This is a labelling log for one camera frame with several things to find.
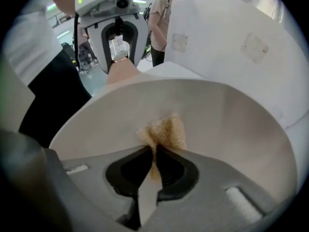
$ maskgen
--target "fluorescent light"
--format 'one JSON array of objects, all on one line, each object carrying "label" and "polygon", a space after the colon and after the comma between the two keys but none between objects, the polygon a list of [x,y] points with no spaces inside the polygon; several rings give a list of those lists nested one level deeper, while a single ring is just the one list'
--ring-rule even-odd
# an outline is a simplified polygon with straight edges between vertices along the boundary
[{"label": "fluorescent light", "polygon": [[57,39],[61,38],[62,36],[66,35],[66,34],[68,34],[69,32],[70,32],[70,30],[60,34],[59,36],[57,36]]},{"label": "fluorescent light", "polygon": [[147,3],[146,1],[143,1],[143,0],[133,0],[133,2],[136,2],[136,3]]},{"label": "fluorescent light", "polygon": [[54,9],[54,8],[56,8],[56,5],[53,3],[53,4],[49,5],[49,6],[46,8],[46,10],[49,11],[49,10],[52,10],[52,9]]}]

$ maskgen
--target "black backpack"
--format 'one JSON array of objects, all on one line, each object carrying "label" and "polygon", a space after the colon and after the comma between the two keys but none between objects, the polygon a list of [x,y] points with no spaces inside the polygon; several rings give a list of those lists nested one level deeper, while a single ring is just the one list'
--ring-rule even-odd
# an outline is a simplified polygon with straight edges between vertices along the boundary
[{"label": "black backpack", "polygon": [[[149,22],[151,5],[152,5],[152,3],[149,4],[149,6],[146,8],[146,10],[144,11],[144,14],[143,14],[144,20],[146,21],[147,25],[148,25],[148,22]],[[163,17],[165,16],[165,13],[166,13],[168,8],[169,8],[169,0],[168,0],[168,2],[166,4]],[[151,31],[149,31],[149,34],[148,34],[147,44],[146,44],[146,48],[145,48],[145,52],[144,52],[143,58],[146,58],[146,56],[148,55],[148,53],[150,51],[150,47],[151,47]]]}]

